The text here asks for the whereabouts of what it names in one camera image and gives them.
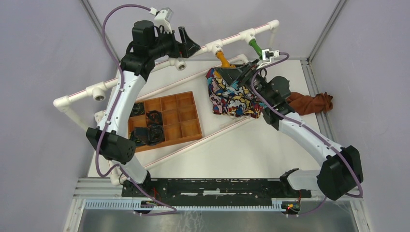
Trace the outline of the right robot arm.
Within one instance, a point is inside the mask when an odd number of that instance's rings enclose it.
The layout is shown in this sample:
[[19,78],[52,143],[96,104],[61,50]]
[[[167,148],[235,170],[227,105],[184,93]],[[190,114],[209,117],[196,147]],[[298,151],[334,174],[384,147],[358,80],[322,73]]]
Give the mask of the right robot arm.
[[261,76],[256,63],[248,62],[233,67],[216,67],[229,87],[246,87],[266,105],[263,117],[267,124],[286,134],[306,150],[318,163],[318,170],[293,169],[286,172],[279,184],[285,197],[292,197],[298,190],[318,190],[330,200],[342,196],[360,198],[364,180],[359,151],[352,145],[342,146],[311,128],[289,106],[290,82],[283,76],[270,81]]

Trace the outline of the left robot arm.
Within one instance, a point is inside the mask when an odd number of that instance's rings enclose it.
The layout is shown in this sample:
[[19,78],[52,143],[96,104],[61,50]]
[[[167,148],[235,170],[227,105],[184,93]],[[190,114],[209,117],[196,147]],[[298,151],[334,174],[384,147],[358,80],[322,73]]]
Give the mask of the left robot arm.
[[135,154],[136,144],[128,139],[128,119],[139,92],[147,83],[155,61],[170,58],[190,58],[201,49],[187,34],[185,27],[178,27],[181,40],[175,31],[167,32],[165,26],[156,26],[148,20],[135,22],[132,41],[124,57],[116,62],[120,77],[107,110],[95,128],[88,128],[86,137],[94,147],[96,156],[117,165],[124,175],[134,183],[133,189],[145,197],[152,191],[152,184],[146,180],[148,171]]

